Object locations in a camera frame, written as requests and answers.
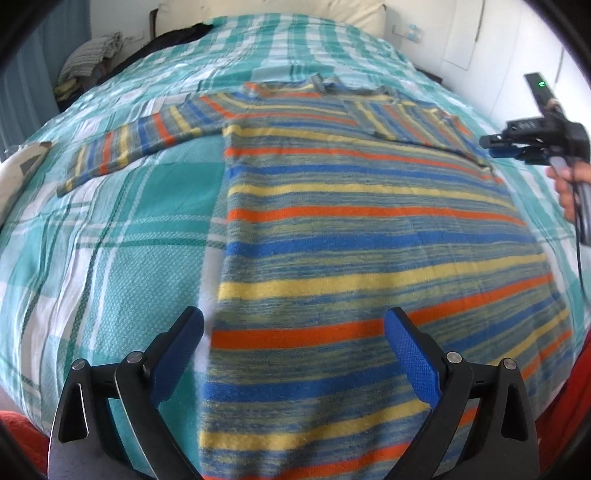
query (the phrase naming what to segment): plaid bedspread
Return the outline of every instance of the plaid bedspread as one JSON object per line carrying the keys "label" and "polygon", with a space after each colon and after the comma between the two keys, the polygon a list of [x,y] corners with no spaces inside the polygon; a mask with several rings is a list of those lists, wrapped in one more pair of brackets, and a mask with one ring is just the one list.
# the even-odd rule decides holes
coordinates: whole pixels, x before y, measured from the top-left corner
{"label": "plaid bedspread", "polygon": [[[226,249],[222,138],[177,145],[58,198],[56,188],[82,145],[199,93],[236,90],[245,81],[303,80],[314,73],[339,76],[349,87],[387,85],[458,115],[476,134],[495,130],[389,44],[353,27],[301,15],[214,23],[205,38],[150,55],[36,133],[32,140],[56,146],[0,232],[0,384],[45,432],[72,360],[118,361],[145,348],[185,306],[204,311],[207,333],[193,369],[161,407],[197,466],[204,409],[199,395]],[[567,378],[589,325],[574,263],[574,231],[538,170],[508,160],[494,166],[547,253],[570,308],[573,342],[566,343],[563,368],[541,373],[539,409],[550,401],[552,387]],[[130,436],[124,434],[124,441],[132,448]],[[364,468],[382,454],[368,452],[355,465]]]}

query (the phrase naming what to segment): handheld controller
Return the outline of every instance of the handheld controller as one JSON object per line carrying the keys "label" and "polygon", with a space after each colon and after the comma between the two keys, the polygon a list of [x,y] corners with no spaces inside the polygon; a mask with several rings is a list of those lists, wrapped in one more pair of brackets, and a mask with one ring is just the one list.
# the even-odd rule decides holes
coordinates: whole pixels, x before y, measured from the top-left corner
{"label": "handheld controller", "polygon": [[[541,117],[507,123],[498,135],[480,138],[493,158],[515,158],[530,165],[552,165],[557,173],[577,160],[589,163],[589,136],[582,124],[570,122],[539,73],[525,76]],[[582,245],[591,247],[591,186],[574,183],[575,223]]]}

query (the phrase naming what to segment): metal screw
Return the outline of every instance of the metal screw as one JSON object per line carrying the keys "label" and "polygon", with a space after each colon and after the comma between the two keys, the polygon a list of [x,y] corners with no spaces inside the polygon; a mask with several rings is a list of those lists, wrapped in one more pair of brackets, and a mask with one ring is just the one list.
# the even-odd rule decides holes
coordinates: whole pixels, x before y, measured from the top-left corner
{"label": "metal screw", "polygon": [[517,363],[512,358],[505,358],[503,360],[503,365],[507,370],[515,370],[517,368]]}
{"label": "metal screw", "polygon": [[80,370],[86,365],[86,360],[83,358],[79,358],[78,360],[74,360],[72,364],[72,370]]}
{"label": "metal screw", "polygon": [[144,353],[143,352],[131,352],[127,356],[127,363],[129,363],[129,364],[137,364],[137,363],[139,363],[139,362],[142,361],[142,358],[144,358]]}
{"label": "metal screw", "polygon": [[462,356],[457,352],[449,352],[446,355],[446,358],[451,364],[459,364],[462,362]]}

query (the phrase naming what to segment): blue finger pad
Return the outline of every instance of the blue finger pad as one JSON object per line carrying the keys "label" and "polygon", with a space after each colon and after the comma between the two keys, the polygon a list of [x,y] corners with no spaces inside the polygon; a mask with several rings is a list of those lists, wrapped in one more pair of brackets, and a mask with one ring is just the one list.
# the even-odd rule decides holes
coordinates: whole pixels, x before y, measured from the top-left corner
{"label": "blue finger pad", "polygon": [[201,310],[195,309],[169,349],[160,358],[152,372],[152,385],[149,398],[156,408],[168,400],[191,360],[203,336],[204,320]]}
{"label": "blue finger pad", "polygon": [[441,398],[439,375],[393,310],[386,313],[384,331],[418,399],[435,408]]}

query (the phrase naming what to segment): person's hand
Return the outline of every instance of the person's hand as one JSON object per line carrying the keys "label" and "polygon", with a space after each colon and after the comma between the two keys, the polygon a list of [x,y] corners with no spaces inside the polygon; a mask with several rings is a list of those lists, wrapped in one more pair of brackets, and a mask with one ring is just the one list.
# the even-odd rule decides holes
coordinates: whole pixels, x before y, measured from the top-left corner
{"label": "person's hand", "polygon": [[564,209],[564,218],[570,223],[574,223],[574,198],[573,182],[585,182],[591,185],[591,165],[588,163],[578,161],[574,168],[565,168],[556,172],[554,167],[546,170],[546,175],[554,179],[554,189],[558,192],[558,202]]}

